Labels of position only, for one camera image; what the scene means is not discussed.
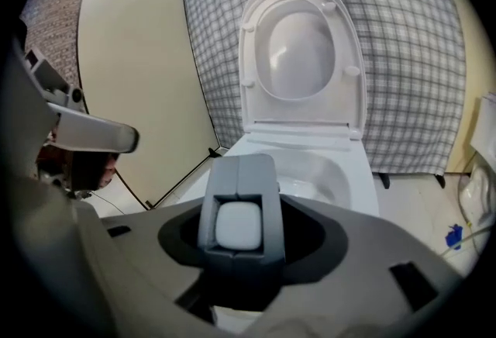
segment blue object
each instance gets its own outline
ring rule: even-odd
[[[450,226],[451,231],[446,236],[446,244],[448,247],[451,247],[453,244],[457,244],[462,241],[462,230],[463,227],[455,224],[454,226]],[[455,250],[459,250],[461,248],[461,244],[455,247]]]

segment white toilet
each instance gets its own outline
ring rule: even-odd
[[[273,157],[281,193],[379,216],[361,142],[367,88],[341,0],[249,0],[239,33],[245,135],[226,156]],[[205,194],[205,173],[182,197]]]

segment toilet seat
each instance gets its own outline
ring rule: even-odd
[[[307,137],[310,147],[322,137],[362,138],[365,70],[341,0],[249,0],[239,82],[246,133]]]

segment white floor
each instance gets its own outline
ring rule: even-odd
[[[212,166],[207,160],[173,192],[159,207],[174,205],[179,198]],[[393,175],[391,187],[384,189],[379,177],[374,176],[381,217],[408,231],[438,254],[447,250],[445,236],[450,226],[463,227],[463,237],[471,231],[460,212],[457,200],[459,174],[445,176],[446,187],[442,189],[433,175]],[[469,240],[459,250],[452,250],[446,260],[463,276],[467,276],[477,262],[477,252],[483,248],[481,238]]]

